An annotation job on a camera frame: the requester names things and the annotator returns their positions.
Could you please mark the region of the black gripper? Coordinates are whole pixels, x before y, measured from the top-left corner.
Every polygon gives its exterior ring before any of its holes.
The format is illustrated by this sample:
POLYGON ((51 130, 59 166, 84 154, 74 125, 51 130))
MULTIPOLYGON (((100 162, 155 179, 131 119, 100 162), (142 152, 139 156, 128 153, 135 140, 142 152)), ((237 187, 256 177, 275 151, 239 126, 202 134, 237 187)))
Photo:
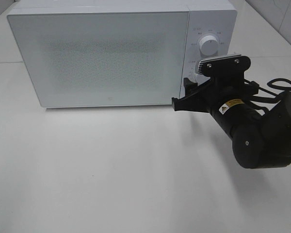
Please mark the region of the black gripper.
POLYGON ((258 115, 256 106, 249 98, 259 92, 259 85, 244 80, 244 75, 228 75, 211 77, 204 83, 194 83, 184 78, 185 96, 172 98, 174 111, 202 112, 214 115, 224 114, 228 109, 244 107, 254 115, 258 115))

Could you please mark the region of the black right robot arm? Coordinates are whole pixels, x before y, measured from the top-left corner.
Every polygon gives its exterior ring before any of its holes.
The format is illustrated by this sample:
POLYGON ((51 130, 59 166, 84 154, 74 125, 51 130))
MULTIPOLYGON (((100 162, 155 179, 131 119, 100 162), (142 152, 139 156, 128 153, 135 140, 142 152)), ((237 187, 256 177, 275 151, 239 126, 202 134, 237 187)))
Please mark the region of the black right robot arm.
POLYGON ((185 96, 172 98, 175 111, 210 114, 232 141, 243 168, 277 168, 291 164, 291 81, 268 82, 270 97, 260 97, 260 86, 242 71, 210 75, 203 84, 185 79, 185 96))

